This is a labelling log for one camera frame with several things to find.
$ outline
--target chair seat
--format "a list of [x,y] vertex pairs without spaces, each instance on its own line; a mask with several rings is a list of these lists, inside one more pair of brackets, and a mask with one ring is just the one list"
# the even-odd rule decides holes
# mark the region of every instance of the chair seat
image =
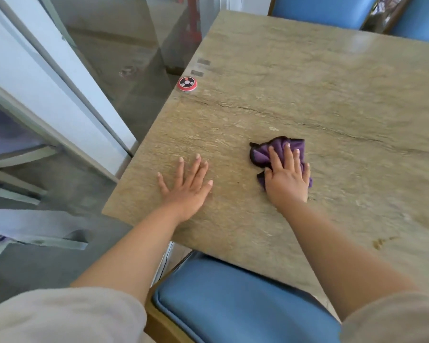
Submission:
[[274,17],[359,30],[377,0],[275,0]]
[[0,110],[0,155],[37,147],[44,143],[37,134],[27,131]]
[[391,34],[429,42],[429,0],[411,0]]
[[197,343],[340,342],[340,323],[312,295],[200,252],[152,300]]

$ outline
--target stone table top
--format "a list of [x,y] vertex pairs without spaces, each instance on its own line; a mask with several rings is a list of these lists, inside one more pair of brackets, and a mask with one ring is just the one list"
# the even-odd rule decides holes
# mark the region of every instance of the stone table top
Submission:
[[156,173],[200,153],[214,188],[173,240],[323,296],[248,157],[304,138],[309,204],[429,288],[429,43],[222,11],[185,74],[198,87],[174,89],[104,214],[137,224]]

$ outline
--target purple cloth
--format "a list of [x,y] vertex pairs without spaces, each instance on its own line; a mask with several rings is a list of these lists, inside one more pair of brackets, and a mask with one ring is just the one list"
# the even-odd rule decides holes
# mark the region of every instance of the purple cloth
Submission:
[[[300,160],[301,160],[301,168],[303,172],[303,152],[305,150],[305,140],[300,138],[287,138],[286,136],[280,136],[275,137],[274,139],[271,139],[268,142],[257,144],[251,142],[249,145],[251,147],[249,151],[249,158],[253,164],[255,164],[258,167],[265,168],[269,167],[272,168],[272,164],[270,163],[270,154],[269,154],[269,146],[273,146],[273,149],[275,149],[276,153],[278,154],[281,163],[285,164],[285,156],[284,156],[284,148],[285,144],[289,143],[291,145],[291,150],[294,151],[296,149],[300,150]],[[262,187],[265,189],[265,172],[262,171],[257,175],[257,180],[262,185]],[[310,185],[308,187],[312,187],[313,180],[310,178]]]

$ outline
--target sleeve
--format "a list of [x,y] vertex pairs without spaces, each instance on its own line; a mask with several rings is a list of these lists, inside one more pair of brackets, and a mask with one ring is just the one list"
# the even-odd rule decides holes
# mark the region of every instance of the sleeve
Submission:
[[0,343],[136,343],[145,324],[137,299],[108,288],[35,290],[0,304]]
[[429,343],[429,295],[395,294],[351,314],[342,324],[342,343]]

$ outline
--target stain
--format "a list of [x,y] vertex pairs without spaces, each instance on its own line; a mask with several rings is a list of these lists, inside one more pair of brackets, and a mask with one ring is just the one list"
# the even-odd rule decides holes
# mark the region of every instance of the stain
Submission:
[[192,70],[191,74],[194,75],[194,76],[199,76],[199,77],[203,77],[204,76],[203,72],[196,71],[196,70]]
[[201,63],[202,65],[207,65],[209,66],[211,64],[211,62],[209,60],[205,60],[200,58],[199,60],[197,60],[197,63]]
[[378,238],[377,240],[372,241],[372,245],[375,249],[380,250],[383,248],[383,244],[387,241],[393,241],[399,238],[399,236],[389,237],[388,239]]

